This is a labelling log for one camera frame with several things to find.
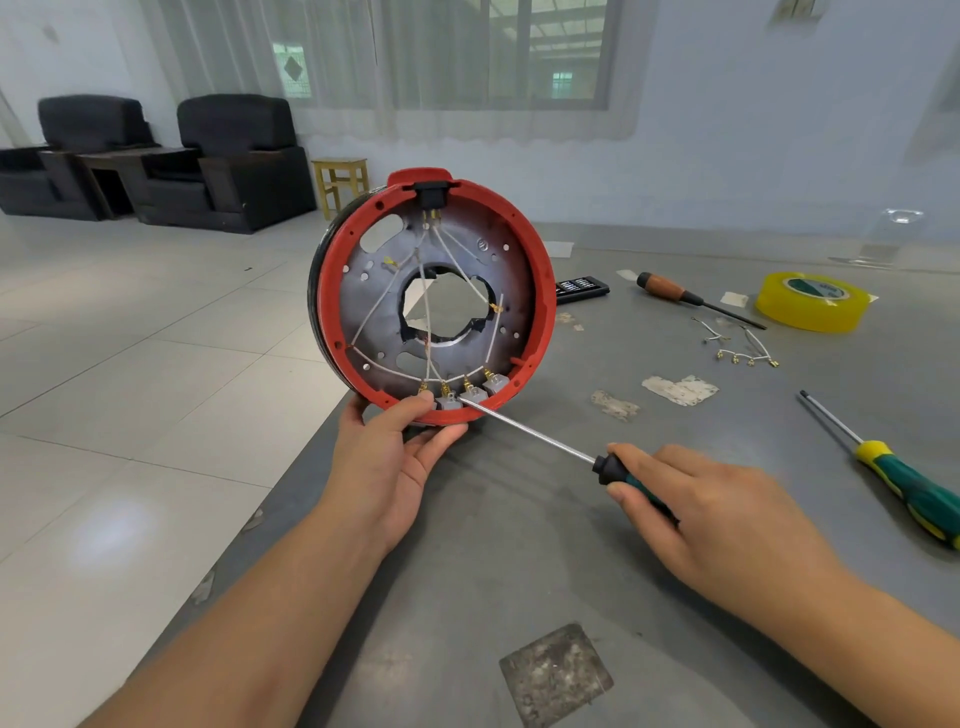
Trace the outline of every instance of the right hand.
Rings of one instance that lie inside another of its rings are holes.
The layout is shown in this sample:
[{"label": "right hand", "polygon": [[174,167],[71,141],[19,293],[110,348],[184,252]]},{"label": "right hand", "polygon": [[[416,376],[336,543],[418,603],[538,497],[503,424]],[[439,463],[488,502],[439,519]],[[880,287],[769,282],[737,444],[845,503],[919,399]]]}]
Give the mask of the right hand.
[{"label": "right hand", "polygon": [[611,445],[627,469],[680,521],[674,526],[636,488],[611,483],[640,536],[687,586],[770,634],[802,619],[851,578],[777,481],[667,445],[648,455]]}]

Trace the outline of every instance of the yellow tape roll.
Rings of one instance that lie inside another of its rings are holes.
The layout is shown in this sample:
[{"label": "yellow tape roll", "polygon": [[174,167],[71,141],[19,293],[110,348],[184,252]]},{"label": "yellow tape roll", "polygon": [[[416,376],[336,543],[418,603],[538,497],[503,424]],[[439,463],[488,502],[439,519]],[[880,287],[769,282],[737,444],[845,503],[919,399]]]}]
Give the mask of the yellow tape roll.
[{"label": "yellow tape roll", "polygon": [[806,273],[771,273],[756,297],[756,308],[774,321],[827,333],[853,331],[869,305],[866,291]]}]

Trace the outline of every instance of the white curtain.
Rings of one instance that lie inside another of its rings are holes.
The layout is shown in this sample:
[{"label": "white curtain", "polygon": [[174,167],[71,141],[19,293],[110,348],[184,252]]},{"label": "white curtain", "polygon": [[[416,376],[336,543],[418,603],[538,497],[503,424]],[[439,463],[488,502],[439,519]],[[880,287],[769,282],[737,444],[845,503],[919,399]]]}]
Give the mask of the white curtain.
[{"label": "white curtain", "polygon": [[286,96],[298,131],[621,139],[656,0],[141,0],[179,100]]}]

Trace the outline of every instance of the central hole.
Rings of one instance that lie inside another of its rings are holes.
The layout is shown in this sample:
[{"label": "central hole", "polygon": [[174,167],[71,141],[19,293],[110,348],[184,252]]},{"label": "central hole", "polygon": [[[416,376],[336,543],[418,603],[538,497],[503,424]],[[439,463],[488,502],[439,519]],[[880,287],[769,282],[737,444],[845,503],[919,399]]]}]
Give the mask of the central hole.
[{"label": "central hole", "polygon": [[410,281],[403,292],[403,312],[407,325],[426,331],[426,303],[430,302],[430,332],[434,336],[450,339],[466,328],[471,319],[485,319],[490,311],[487,302],[487,286],[477,277],[471,279],[473,287],[456,273],[440,273],[435,279],[426,280],[427,294],[423,296],[423,281]]}]

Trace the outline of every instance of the black sofa chair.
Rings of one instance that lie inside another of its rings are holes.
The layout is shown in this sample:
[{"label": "black sofa chair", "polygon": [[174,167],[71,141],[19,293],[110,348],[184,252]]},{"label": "black sofa chair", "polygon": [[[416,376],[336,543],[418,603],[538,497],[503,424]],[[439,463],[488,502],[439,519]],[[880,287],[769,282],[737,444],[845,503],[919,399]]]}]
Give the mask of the black sofa chair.
[{"label": "black sofa chair", "polygon": [[80,94],[40,99],[47,144],[0,150],[0,209],[8,215],[102,220],[106,215],[77,154],[156,146],[139,101]]},{"label": "black sofa chair", "polygon": [[285,99],[211,94],[177,108],[186,149],[131,159],[141,222],[254,232],[317,209],[306,153]]}]

